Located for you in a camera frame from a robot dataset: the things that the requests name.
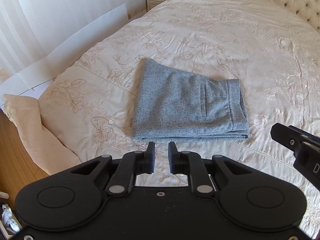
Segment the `floral embroidery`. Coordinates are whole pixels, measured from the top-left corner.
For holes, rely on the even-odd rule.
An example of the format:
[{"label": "floral embroidery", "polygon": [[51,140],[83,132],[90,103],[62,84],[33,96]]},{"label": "floral embroidery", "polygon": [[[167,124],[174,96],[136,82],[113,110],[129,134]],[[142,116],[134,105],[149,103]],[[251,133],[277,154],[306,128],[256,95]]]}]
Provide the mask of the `floral embroidery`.
[{"label": "floral embroidery", "polygon": [[172,175],[172,174],[170,174],[170,172],[168,173],[165,170],[169,166],[169,159],[165,155],[164,152],[160,152],[160,151],[156,150],[156,161],[158,161],[158,164],[156,162],[156,164],[157,164],[157,166],[156,166],[157,173],[161,174],[161,177],[159,179],[160,183],[164,182],[166,179],[175,178],[177,180],[176,185],[178,187],[184,187],[184,186],[188,185],[188,181],[187,181],[187,176],[186,175],[184,175],[184,174]]},{"label": "floral embroidery", "polygon": [[99,52],[105,49],[106,45],[104,45],[103,41],[98,42],[91,49],[89,49],[85,54],[81,56],[81,58],[74,65],[82,65],[88,69],[92,69],[92,66],[96,64],[99,60],[101,60],[99,56]]},{"label": "floral embroidery", "polygon": [[276,99],[276,93],[278,92],[278,90],[275,91],[275,92],[273,92],[272,89],[267,88],[267,89],[264,90],[264,92],[266,93],[266,98],[267,98],[267,99],[269,99],[269,100],[275,100],[275,99]]},{"label": "floral embroidery", "polygon": [[303,95],[300,92],[298,92],[296,94],[296,97],[297,97],[297,101],[301,104],[303,102]]},{"label": "floral embroidery", "polygon": [[145,151],[147,145],[140,141],[133,141],[127,134],[131,133],[132,121],[128,122],[118,118],[118,113],[115,112],[109,116],[108,112],[102,116],[95,115],[94,112],[99,110],[98,107],[103,104],[102,101],[85,103],[85,93],[80,91],[81,86],[86,82],[84,79],[77,79],[72,82],[66,80],[53,84],[48,88],[47,99],[55,98],[57,93],[64,95],[64,99],[69,103],[73,113],[76,114],[83,110],[85,123],[88,124],[88,118],[93,126],[93,137],[95,143],[108,142],[111,139],[112,147],[118,147],[119,152],[129,150],[130,146],[136,146],[137,150]]},{"label": "floral embroidery", "polygon": [[[162,38],[164,33],[164,31],[154,30],[152,23],[148,26],[137,26],[131,31],[124,28],[120,31],[119,35],[114,37],[117,41],[114,46],[121,47],[126,46],[129,41],[138,42],[146,40],[146,42],[142,44],[142,49],[152,52],[152,58],[159,61],[161,59],[166,59],[164,53],[159,49],[160,46],[167,43],[167,41]],[[122,70],[117,68],[111,69],[107,78],[124,87],[130,88],[137,64],[140,63],[143,58],[147,59],[148,56],[138,55],[132,60],[123,58],[124,54],[113,56],[113,59],[122,67]]]},{"label": "floral embroidery", "polygon": [[293,163],[295,162],[296,158],[294,156],[292,156],[290,159],[289,159],[289,162],[288,164],[290,164],[291,166],[293,166]]},{"label": "floral embroidery", "polygon": [[265,128],[268,118],[269,117],[264,114],[257,114],[253,120],[253,125],[257,128],[257,130],[262,130]]},{"label": "floral embroidery", "polygon": [[185,67],[187,68],[187,71],[190,71],[190,72],[193,72],[195,74],[203,74],[205,71],[204,71],[204,64],[193,64],[193,65],[190,65],[190,64],[184,64]]},{"label": "floral embroidery", "polygon": [[310,196],[307,196],[308,206],[305,213],[306,223],[312,225],[315,228],[319,227],[320,224],[320,206],[309,204]]}]

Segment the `wall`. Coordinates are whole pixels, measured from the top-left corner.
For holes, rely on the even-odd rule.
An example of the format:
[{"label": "wall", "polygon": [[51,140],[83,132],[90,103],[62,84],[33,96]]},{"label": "wall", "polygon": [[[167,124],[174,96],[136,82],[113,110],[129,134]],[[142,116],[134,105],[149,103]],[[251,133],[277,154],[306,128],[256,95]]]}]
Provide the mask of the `wall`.
[{"label": "wall", "polygon": [[146,0],[0,0],[0,95],[56,77],[144,10]]}]

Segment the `screw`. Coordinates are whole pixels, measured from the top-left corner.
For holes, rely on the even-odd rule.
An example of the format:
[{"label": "screw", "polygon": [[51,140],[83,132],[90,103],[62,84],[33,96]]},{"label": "screw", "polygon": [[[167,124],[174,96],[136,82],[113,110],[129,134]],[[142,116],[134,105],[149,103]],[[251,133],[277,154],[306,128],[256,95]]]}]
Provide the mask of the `screw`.
[{"label": "screw", "polygon": [[121,185],[113,185],[113,186],[109,187],[109,191],[114,194],[122,193],[122,192],[124,192],[124,190],[125,190],[124,187]]},{"label": "screw", "polygon": [[209,185],[200,185],[197,187],[197,191],[200,193],[210,193],[213,191],[213,188]]},{"label": "screw", "polygon": [[165,195],[165,193],[162,192],[162,191],[157,192],[157,196],[158,196],[158,197],[163,197],[164,195]]},{"label": "screw", "polygon": [[23,237],[23,240],[33,240],[32,236],[26,235]]}]

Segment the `bed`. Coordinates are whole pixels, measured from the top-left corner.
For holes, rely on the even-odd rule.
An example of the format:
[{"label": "bed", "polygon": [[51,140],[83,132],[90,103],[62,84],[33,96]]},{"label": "bed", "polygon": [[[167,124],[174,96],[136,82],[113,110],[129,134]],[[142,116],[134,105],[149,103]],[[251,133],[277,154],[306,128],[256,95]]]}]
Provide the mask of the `bed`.
[{"label": "bed", "polygon": [[[102,154],[146,149],[147,142],[131,139],[131,125],[147,58],[238,78],[250,137],[177,147],[203,158],[223,154],[296,185],[308,200],[300,227],[314,237],[319,191],[270,129],[280,122],[320,133],[319,13],[320,0],[167,0],[89,49],[38,100],[7,95],[5,111],[33,160],[53,174]],[[167,147],[156,143],[155,172],[139,175],[137,185],[187,185],[184,175],[170,174]]]}]

